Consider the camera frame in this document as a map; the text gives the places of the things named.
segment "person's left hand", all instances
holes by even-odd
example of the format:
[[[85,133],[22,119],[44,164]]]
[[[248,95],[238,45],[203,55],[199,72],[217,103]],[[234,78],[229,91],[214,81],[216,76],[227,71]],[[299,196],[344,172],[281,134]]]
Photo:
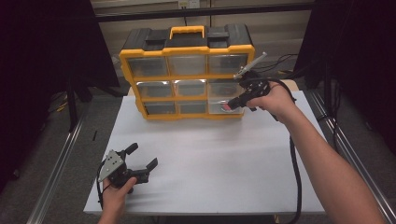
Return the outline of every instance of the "person's left hand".
[[[125,196],[134,186],[137,179],[130,178],[121,189],[110,186],[110,181],[106,178],[103,181],[103,212],[99,223],[118,223],[125,209]]]

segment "black cable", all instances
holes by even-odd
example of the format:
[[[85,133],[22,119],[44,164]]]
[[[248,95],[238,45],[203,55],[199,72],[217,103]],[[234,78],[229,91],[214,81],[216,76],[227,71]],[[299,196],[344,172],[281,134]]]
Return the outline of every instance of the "black cable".
[[[187,19],[184,17],[184,25],[187,26]]]
[[[102,190],[102,193],[105,192],[105,190],[108,189],[108,187],[111,187],[111,184],[107,185],[107,186]]]
[[[209,7],[212,7],[212,0],[209,1]],[[212,27],[212,15],[209,16],[209,27]]]
[[[103,191],[100,190],[100,184],[99,184],[99,175],[100,175],[100,171],[102,170],[103,165],[105,164],[105,161],[102,161],[99,165],[99,168],[96,172],[96,188],[98,190],[98,197],[99,197],[99,204],[103,209],[103,191],[105,191],[105,189]]]
[[[264,73],[264,72],[267,72],[267,71],[270,71],[270,70],[276,68],[278,64],[285,62],[285,61],[286,61],[287,59],[289,59],[290,57],[292,57],[292,56],[297,56],[297,55],[298,55],[298,54],[285,54],[285,55],[280,56],[280,57],[277,59],[277,62],[274,63],[274,64],[266,65],[266,66],[262,66],[262,67],[254,67],[253,69],[257,71],[258,69],[268,68],[268,69],[266,69],[266,70],[264,70],[264,71],[257,71],[257,72],[260,72],[260,73]]]
[[[283,81],[281,81],[281,80],[279,80],[279,79],[277,79],[277,78],[271,78],[271,77],[267,77],[266,80],[269,81],[269,82],[270,82],[270,81],[276,82],[277,84],[281,85],[283,88],[286,89],[286,91],[288,92],[288,94],[289,94],[291,100],[292,100],[293,102],[296,101],[296,99],[295,99],[295,98],[293,97],[293,95],[291,94],[291,91],[290,91],[289,87],[288,87]]]
[[[290,137],[290,155],[291,155],[291,162],[293,163],[294,175],[296,176],[296,182],[297,182],[297,211],[296,214],[294,215],[294,218],[289,222],[289,224],[296,223],[297,220],[300,218],[301,208],[303,204],[303,187],[301,183],[300,170],[298,168],[298,163],[297,163],[296,149],[294,146],[293,139],[291,139],[291,137]]]

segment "person's right hand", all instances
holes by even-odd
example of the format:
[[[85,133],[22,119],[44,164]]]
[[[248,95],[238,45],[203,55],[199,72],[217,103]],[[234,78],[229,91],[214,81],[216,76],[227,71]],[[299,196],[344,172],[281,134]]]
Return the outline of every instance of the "person's right hand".
[[[125,209],[125,196],[134,186],[137,179],[131,177],[124,186],[116,189],[107,178],[103,181],[103,212],[99,223],[118,223]]]
[[[267,110],[275,115],[277,119],[284,123],[285,118],[290,116],[292,110],[297,108],[291,100],[288,91],[280,84],[270,82],[270,92],[266,96],[254,98],[247,102],[247,107],[258,106],[262,110]]]

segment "wall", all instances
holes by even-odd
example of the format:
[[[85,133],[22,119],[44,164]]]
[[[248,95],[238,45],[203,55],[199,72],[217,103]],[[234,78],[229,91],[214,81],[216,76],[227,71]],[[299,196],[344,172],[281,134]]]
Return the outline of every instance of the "wall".
[[[142,2],[155,4],[118,6],[140,4]],[[260,6],[271,4],[304,3],[313,0],[212,0],[212,7],[241,7]],[[107,13],[134,13],[144,11],[158,11],[177,9],[177,1],[172,0],[92,0],[96,14]],[[201,7],[210,7],[209,0],[201,0]],[[305,28],[308,23],[310,11],[271,12],[240,15],[224,15],[210,17],[187,18],[188,25],[223,26],[229,23],[245,23],[250,31],[257,54],[264,50],[268,53],[267,62],[276,61],[281,55],[298,53],[304,38]],[[142,20],[142,21],[114,21],[102,22],[102,29],[110,55],[117,57],[129,32],[136,28],[164,29],[171,26],[184,26],[184,18]]]

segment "forearm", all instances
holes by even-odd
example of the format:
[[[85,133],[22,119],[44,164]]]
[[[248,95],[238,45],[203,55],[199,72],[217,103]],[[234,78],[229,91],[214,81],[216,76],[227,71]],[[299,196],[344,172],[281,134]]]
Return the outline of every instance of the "forearm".
[[[297,107],[287,113],[284,123],[329,217],[335,223],[383,223],[375,198],[359,174]]]
[[[119,219],[114,214],[102,214],[98,224],[117,224],[119,223]]]

